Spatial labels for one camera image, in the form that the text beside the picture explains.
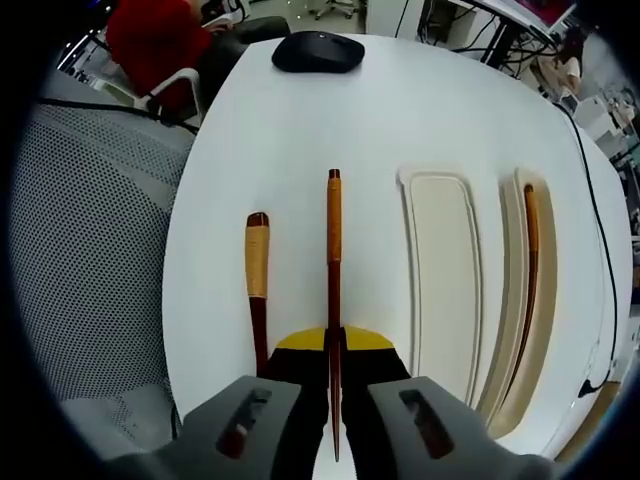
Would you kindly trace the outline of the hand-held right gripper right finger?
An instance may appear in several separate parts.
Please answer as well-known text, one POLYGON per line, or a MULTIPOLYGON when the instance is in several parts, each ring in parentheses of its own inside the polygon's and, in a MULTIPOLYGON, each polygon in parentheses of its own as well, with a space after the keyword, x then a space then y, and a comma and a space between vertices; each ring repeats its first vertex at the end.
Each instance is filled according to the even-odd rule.
POLYGON ((342 415, 360 479, 492 479, 495 446, 474 410, 412 377, 384 336, 346 327, 342 415))

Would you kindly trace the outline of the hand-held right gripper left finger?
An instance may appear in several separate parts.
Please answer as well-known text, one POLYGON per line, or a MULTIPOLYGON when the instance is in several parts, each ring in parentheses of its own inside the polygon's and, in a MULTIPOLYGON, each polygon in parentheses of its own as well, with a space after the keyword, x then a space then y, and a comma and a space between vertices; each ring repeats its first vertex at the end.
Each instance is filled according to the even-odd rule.
POLYGON ((243 376, 185 417, 184 479, 310 479, 328 420, 323 328, 281 340, 261 377, 243 376))

